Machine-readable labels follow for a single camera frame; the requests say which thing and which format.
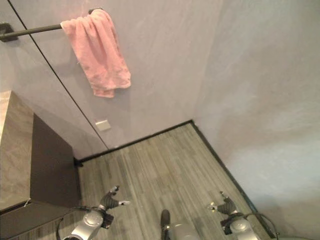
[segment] metal towel rack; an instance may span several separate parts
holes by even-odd
[[[102,8],[101,7],[91,8],[88,11],[88,13],[91,14],[95,9],[102,9]],[[26,29],[22,31],[14,31],[8,22],[2,22],[0,23],[0,40],[2,42],[10,42],[10,41],[17,40],[18,36],[41,33],[41,32],[61,29],[61,28],[62,28],[61,25],[57,24],[57,25],[51,25],[51,26],[42,26],[42,27],[37,27],[32,29]]]

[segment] gray wall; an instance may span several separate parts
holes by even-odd
[[[224,2],[195,121],[282,235],[320,239],[320,1]]]
[[[94,7],[111,15],[132,74],[132,86],[113,99],[93,95],[62,30],[33,35],[89,121],[109,120],[111,129],[99,132],[108,148],[192,118],[221,1],[11,2],[27,28],[86,16]]]

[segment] wooden floor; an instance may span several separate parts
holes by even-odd
[[[230,178],[207,149],[191,124],[157,135],[134,145],[88,161],[79,169],[82,201],[97,206],[112,186],[120,185],[115,196],[131,205],[111,209],[110,229],[101,229],[96,240],[159,240],[160,214],[168,209],[173,222],[185,222],[204,240],[231,240],[225,236],[221,213],[206,209],[212,200],[223,203],[224,191],[243,213],[250,208]],[[60,226],[65,237],[83,213],[72,213]],[[269,236],[254,216],[250,217],[262,240]],[[16,239],[55,240],[57,222],[46,224]]]

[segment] pink towel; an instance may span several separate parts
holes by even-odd
[[[108,13],[96,9],[88,16],[61,22],[61,27],[94,95],[113,98],[114,89],[130,87],[131,74],[120,53],[115,26]]]

